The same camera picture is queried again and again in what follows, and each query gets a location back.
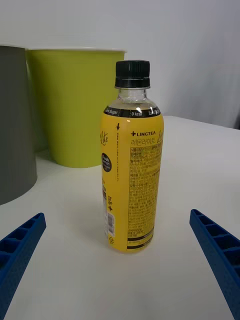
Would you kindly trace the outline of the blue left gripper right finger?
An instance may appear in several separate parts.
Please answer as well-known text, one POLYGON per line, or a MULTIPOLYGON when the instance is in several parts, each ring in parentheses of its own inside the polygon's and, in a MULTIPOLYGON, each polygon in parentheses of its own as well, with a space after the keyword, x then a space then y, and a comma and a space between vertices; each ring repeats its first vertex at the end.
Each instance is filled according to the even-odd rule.
POLYGON ((196 209, 189 224, 233 318, 240 319, 240 240, 196 209))

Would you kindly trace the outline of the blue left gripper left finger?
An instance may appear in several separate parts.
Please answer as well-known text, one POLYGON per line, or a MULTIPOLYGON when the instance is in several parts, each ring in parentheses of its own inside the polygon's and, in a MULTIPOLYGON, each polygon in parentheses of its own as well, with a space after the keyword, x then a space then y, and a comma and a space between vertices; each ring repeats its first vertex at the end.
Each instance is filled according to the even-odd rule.
POLYGON ((0 241, 0 319, 3 320, 23 274, 46 229, 40 212, 0 241))

